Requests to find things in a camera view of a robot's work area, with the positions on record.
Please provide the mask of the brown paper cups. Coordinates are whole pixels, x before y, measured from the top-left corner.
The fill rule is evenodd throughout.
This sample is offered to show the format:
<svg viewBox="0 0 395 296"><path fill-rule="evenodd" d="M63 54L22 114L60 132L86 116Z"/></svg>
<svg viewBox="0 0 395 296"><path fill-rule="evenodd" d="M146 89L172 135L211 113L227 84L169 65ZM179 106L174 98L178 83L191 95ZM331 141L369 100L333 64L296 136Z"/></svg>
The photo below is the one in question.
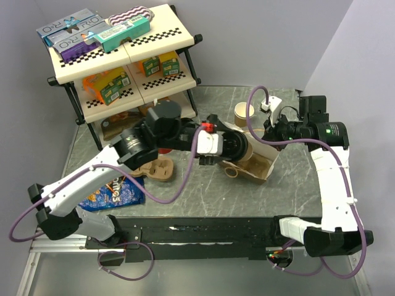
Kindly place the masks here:
<svg viewBox="0 0 395 296"><path fill-rule="evenodd" d="M234 109L234 123L236 126L238 126L240 128L244 128L245 126L247 126L246 108L247 108L247 103L240 102L240 103L236 104L235 109Z"/></svg>

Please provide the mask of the brown paper takeout bag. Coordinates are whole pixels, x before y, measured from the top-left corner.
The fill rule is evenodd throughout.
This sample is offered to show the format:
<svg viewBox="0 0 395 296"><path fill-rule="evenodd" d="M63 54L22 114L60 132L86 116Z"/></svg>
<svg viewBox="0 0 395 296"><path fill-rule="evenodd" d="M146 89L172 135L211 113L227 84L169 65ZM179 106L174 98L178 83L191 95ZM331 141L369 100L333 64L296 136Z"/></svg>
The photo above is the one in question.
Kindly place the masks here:
<svg viewBox="0 0 395 296"><path fill-rule="evenodd" d="M223 161L218 163L222 167L224 173L229 178L243 177L251 182L263 184L272 174L275 162L280 154L276 148L260 143L257 141L249 131L244 131L240 127L225 122L225 125L233 130L244 133L249 147L247 149L247 156L237 162Z"/></svg>

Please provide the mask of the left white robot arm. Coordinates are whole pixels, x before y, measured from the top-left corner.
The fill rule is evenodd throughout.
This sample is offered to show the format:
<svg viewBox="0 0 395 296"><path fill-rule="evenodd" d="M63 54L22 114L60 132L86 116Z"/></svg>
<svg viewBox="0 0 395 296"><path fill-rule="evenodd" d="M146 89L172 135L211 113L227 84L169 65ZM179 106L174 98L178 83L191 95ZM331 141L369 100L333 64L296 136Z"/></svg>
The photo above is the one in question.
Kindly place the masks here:
<svg viewBox="0 0 395 296"><path fill-rule="evenodd" d="M209 134L216 127L208 121L185 121L175 102L158 103L134 127L123 130L73 173L46 186L29 187L39 228L53 241L80 234L109 248L118 246L122 229L117 219L84 210L80 202L113 179L129 176L131 171L157 159L159 149L188 150L192 158L204 155L204 148L220 146L220 136Z"/></svg>

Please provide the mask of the black plastic cup lid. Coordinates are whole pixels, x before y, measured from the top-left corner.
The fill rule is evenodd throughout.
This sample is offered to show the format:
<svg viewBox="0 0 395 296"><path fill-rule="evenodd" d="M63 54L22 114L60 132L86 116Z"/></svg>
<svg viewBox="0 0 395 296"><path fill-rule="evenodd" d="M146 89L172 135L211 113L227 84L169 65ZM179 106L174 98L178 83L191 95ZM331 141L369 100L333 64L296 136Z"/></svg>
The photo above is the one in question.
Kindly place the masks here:
<svg viewBox="0 0 395 296"><path fill-rule="evenodd" d="M238 161L241 152L241 141L245 135L239 131L233 130L224 132L222 136L223 150L221 157L231 161Z"/></svg>

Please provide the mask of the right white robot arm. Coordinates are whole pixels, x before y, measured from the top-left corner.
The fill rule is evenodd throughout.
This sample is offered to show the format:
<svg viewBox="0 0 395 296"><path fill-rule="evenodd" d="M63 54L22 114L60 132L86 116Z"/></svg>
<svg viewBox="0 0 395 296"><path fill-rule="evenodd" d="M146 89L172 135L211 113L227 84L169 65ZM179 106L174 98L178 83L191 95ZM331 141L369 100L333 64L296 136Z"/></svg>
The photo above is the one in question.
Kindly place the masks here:
<svg viewBox="0 0 395 296"><path fill-rule="evenodd" d="M285 141L313 139L307 143L314 161L320 188L322 219L320 224L297 217L280 218L270 230L275 245L290 239L302 243L309 256L352 255L362 250L359 227L352 213L355 203L349 182L349 139L344 123L331 122L326 111L325 96L304 96L299 100L297 121L282 114L281 99L263 100L261 111L268 113L263 139L277 150Z"/></svg>

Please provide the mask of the brown paper coffee cup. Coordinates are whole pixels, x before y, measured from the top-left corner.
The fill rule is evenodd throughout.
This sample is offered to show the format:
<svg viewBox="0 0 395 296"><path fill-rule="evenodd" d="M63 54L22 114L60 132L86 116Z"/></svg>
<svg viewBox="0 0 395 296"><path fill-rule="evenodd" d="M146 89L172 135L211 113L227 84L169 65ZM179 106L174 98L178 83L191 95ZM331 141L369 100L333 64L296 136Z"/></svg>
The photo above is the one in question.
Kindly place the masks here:
<svg viewBox="0 0 395 296"><path fill-rule="evenodd" d="M253 155L253 148L246 136L243 136L241 141L241 152L238 157L239 162L245 162L249 160Z"/></svg>

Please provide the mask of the single brown pulp carrier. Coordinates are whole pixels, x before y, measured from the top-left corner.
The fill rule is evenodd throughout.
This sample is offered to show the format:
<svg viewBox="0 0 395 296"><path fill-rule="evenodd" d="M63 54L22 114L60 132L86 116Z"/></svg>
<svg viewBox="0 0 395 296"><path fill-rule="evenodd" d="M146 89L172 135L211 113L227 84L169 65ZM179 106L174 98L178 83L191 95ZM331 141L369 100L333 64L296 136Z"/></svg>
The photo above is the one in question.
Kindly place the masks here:
<svg viewBox="0 0 395 296"><path fill-rule="evenodd" d="M270 162L265 157L253 153L252 157L245 161L244 169L255 178L265 179L270 166Z"/></svg>

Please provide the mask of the brown pulp cup carrier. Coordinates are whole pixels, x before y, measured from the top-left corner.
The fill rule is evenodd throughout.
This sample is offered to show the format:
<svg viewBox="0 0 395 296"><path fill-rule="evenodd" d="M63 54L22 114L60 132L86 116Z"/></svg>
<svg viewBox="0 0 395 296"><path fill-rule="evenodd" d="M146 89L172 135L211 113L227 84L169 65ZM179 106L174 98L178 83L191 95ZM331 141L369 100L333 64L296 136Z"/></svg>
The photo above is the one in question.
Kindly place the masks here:
<svg viewBox="0 0 395 296"><path fill-rule="evenodd" d="M155 181L166 182L172 178L173 170L173 160L169 157L159 156L157 159L130 172L130 175L135 178L145 176Z"/></svg>

